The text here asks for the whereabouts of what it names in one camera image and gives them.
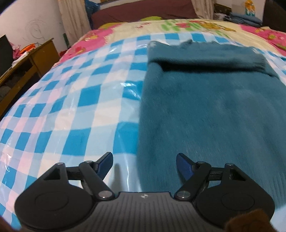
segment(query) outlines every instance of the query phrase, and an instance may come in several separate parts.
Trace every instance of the metal screw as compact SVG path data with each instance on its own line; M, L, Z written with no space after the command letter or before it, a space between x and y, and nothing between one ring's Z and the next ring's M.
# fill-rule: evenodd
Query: metal screw
M105 199L105 198L111 197L112 194L113 193L111 191L105 190L105 191L99 192L98 196Z
M191 196L191 194L188 191L177 192L177 197L181 198L181 199L185 199L185 198L188 198L190 196Z

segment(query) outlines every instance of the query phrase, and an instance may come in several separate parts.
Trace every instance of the floral bedspread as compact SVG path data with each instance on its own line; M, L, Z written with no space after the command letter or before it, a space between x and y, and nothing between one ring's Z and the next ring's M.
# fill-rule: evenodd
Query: floral bedspread
M281 31L271 30L269 27L256 28L247 25L241 25L244 31L258 35L268 43L275 46L277 50L286 56L286 34Z
M202 19L169 19L156 21L140 21L133 23L109 24L97 30L89 31L79 39L60 59L58 64L79 54L99 49L102 46L122 39L152 33L178 32L210 32L228 39L233 39L245 46L279 53L277 47L267 43L255 35L245 32L238 24Z

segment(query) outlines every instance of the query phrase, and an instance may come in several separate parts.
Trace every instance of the curtain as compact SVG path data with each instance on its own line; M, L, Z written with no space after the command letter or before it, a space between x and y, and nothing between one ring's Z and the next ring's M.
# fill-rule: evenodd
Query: curtain
M192 0L195 12L201 19L213 19L215 0Z
M65 33L73 45L91 30L84 0L58 0L58 3Z

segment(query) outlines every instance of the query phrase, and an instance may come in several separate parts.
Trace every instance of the ribbed black surface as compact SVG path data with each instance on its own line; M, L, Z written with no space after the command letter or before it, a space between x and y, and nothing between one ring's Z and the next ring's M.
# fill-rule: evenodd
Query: ribbed black surface
M101 202L92 215L69 232L221 232L197 214L189 202L176 201L169 193L120 193Z

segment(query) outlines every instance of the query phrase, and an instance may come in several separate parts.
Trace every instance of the teal fuzzy blanket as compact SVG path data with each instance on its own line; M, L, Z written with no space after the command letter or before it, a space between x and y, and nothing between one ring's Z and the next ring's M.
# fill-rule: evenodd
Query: teal fuzzy blanket
M234 163L286 204L286 86L249 47L151 42L137 150L142 191L181 186L177 153Z

